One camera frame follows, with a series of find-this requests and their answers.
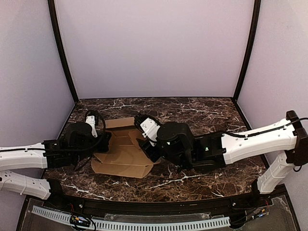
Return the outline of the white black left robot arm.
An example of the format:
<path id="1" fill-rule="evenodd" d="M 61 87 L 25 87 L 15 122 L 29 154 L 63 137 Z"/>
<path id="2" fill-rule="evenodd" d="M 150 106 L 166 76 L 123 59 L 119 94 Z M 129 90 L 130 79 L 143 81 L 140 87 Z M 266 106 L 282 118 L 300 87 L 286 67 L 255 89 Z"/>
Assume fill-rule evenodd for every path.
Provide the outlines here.
<path id="1" fill-rule="evenodd" d="M 16 169 L 54 169 L 77 166 L 91 159 L 96 152 L 109 150 L 111 133 L 96 130 L 94 122 L 76 122 L 57 140 L 47 140 L 29 146 L 0 149 L 0 189 L 43 200 L 63 194 L 61 184 L 54 179 L 36 179 L 15 173 Z"/>

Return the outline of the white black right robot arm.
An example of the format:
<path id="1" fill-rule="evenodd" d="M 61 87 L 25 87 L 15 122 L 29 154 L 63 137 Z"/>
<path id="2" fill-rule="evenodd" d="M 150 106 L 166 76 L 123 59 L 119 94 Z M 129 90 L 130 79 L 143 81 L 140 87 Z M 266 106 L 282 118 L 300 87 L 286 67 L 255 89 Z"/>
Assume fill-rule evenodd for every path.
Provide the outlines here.
<path id="1" fill-rule="evenodd" d="M 146 114 L 135 116 L 134 125 L 143 136 L 138 144 L 151 161 L 163 158 L 181 169 L 209 172 L 252 156 L 279 152 L 253 182 L 252 192 L 257 196 L 272 193 L 290 171 L 308 162 L 308 133 L 294 111 L 269 126 L 240 133 L 216 131 L 195 136 L 186 123 L 161 123 Z"/>

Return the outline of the brown cardboard box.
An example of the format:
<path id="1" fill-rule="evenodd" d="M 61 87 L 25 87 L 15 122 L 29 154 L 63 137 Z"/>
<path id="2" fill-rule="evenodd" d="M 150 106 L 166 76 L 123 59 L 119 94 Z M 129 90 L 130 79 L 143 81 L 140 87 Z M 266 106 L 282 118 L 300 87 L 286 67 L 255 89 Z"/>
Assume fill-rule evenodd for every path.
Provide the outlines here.
<path id="1" fill-rule="evenodd" d="M 133 117 L 106 120 L 106 131 L 111 132 L 109 151 L 94 154 L 91 167 L 95 173 L 142 179 L 161 163 L 160 159 L 152 162 L 139 147 L 137 139 L 144 138 Z"/>

